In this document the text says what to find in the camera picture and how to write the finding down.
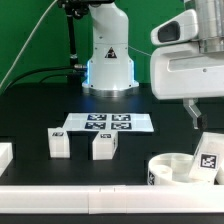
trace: white cube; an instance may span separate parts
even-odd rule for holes
[[[224,135],[203,133],[189,173],[192,179],[214,182],[224,161]]]
[[[117,131],[100,131],[92,144],[93,160],[113,159],[118,146]]]
[[[0,143],[0,176],[13,158],[12,143]]]
[[[62,128],[49,128],[48,141],[51,158],[70,158],[69,138]]]

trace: black table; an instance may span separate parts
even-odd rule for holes
[[[206,131],[224,133],[224,100],[202,99]],[[62,127],[68,113],[148,113],[154,133],[119,133],[111,161],[91,160],[96,133],[69,133],[70,159],[49,157],[47,128]],[[0,142],[13,143],[14,159],[0,185],[146,185],[148,161],[167,152],[193,154],[194,130],[182,100],[158,101],[147,84],[123,98],[83,95],[68,84],[20,84],[0,97]],[[0,215],[0,223],[223,223],[222,214]]]

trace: green wall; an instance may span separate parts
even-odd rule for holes
[[[0,1],[0,80],[10,68],[37,21],[53,0]],[[116,5],[129,17],[129,45],[147,53],[155,49],[150,31],[183,11],[180,0],[116,0]],[[91,17],[74,21],[77,50],[81,63],[92,54]],[[136,80],[150,82],[150,57],[129,49],[135,61]],[[69,47],[65,13],[57,5],[50,11],[34,35],[10,79],[31,69],[69,64]],[[23,82],[37,82],[40,75]],[[54,78],[50,81],[64,81]]]

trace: black cable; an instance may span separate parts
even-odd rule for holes
[[[36,74],[36,73],[40,73],[40,72],[48,72],[48,71],[60,71],[60,70],[67,70],[67,69],[74,69],[74,66],[63,66],[63,67],[52,67],[52,68],[40,68],[40,69],[36,69],[36,70],[32,70],[29,72],[25,72],[22,75],[16,77],[15,79],[13,79],[3,90],[2,93],[5,93],[10,87],[12,87],[16,82],[18,82],[19,80]]]
[[[46,77],[44,77],[43,79],[41,79],[39,83],[43,83],[45,80],[50,79],[50,78],[53,78],[53,77],[63,77],[63,76],[66,77],[67,74],[55,74],[55,75],[49,75],[49,76],[46,76]]]
[[[66,10],[68,34],[69,34],[69,48],[70,48],[70,65],[78,64],[78,56],[76,52],[75,31],[73,25],[72,10]]]
[[[44,77],[43,79],[41,79],[39,83],[43,83],[45,80],[50,79],[50,78],[53,78],[53,77],[63,77],[63,76],[64,77],[73,76],[73,77],[80,77],[80,78],[82,78],[82,77],[85,77],[85,73],[83,71],[81,71],[81,72],[77,72],[76,71],[74,73],[74,71],[73,71],[73,73],[69,73],[69,74],[53,74],[53,75],[48,75],[48,76]]]

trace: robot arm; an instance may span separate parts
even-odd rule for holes
[[[151,32],[152,42],[162,46],[151,58],[152,90],[158,99],[183,99],[194,127],[203,129],[197,98],[224,95],[224,1],[184,4],[184,13]]]
[[[93,20],[93,55],[88,61],[83,91],[103,97],[135,93],[134,63],[128,55],[129,20],[114,0],[58,0],[66,13],[81,19],[89,11]]]

